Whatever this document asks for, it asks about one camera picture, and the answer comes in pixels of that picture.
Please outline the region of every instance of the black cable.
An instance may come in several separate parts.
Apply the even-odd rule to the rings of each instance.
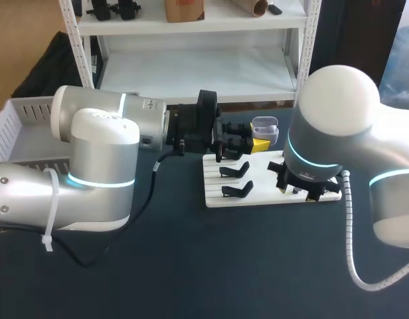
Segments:
[[[120,228],[118,233],[113,237],[113,239],[110,241],[110,243],[107,245],[107,247],[94,259],[90,261],[83,261],[61,238],[57,237],[55,234],[52,235],[52,242],[57,243],[60,245],[60,247],[69,255],[69,257],[78,265],[81,266],[82,268],[89,268],[91,266],[94,266],[95,264],[98,263],[98,261],[101,260],[101,258],[105,255],[105,253],[108,251],[109,247],[111,244],[116,242],[128,229],[130,226],[132,226],[144,213],[144,211],[147,209],[147,206],[150,204],[151,198],[153,197],[154,193],[154,186],[155,186],[155,181],[156,181],[156,174],[157,170],[159,169],[160,163],[165,160],[168,157],[171,156],[182,156],[183,153],[179,151],[171,151],[163,154],[155,163],[153,171],[151,173],[151,185],[150,185],[150,190],[149,190],[149,195],[147,196],[147,199],[145,200],[144,204],[141,206],[139,211],[135,214],[131,214],[130,218],[128,219],[127,223]],[[27,233],[36,233],[39,235],[44,235],[44,230],[41,229],[40,227],[34,227],[34,226],[22,226],[22,225],[4,225],[0,226],[0,229],[2,230],[12,230],[12,231],[24,231]]]

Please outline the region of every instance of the yellow block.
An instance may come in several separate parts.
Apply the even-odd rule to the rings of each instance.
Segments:
[[[259,140],[257,138],[253,139],[252,154],[256,152],[266,151],[270,147],[270,141]]]

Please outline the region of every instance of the plastic jug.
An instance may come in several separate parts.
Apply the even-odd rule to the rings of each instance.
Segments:
[[[396,33],[379,92],[383,104],[409,109],[409,27]]]

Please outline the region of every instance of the tabletop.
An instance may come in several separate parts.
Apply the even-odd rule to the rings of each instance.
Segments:
[[[282,149],[291,110],[223,114],[257,115],[278,118]],[[157,157],[139,153],[133,211]],[[147,211],[94,268],[46,253],[37,235],[0,233],[0,318],[409,318],[409,276],[380,292],[350,279],[343,201],[209,209],[201,158],[162,163]],[[357,271],[379,281],[409,250],[376,239],[368,178],[352,171],[351,185]],[[62,234],[85,257],[111,235]]]

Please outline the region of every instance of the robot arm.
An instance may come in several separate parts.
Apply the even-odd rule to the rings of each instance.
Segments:
[[[69,174],[58,177],[54,229],[111,231],[131,213],[138,148],[177,154],[208,150],[235,157],[265,150],[249,124],[224,123],[216,93],[201,91],[195,106],[169,112],[162,100],[63,86],[51,110],[53,136],[69,142]],[[0,164],[0,227],[45,229],[53,192],[51,176],[11,163]]]
[[[363,72],[318,70],[294,110],[278,187],[306,189],[318,200],[342,166],[370,176],[374,231],[389,245],[409,247],[409,110],[382,105]]]

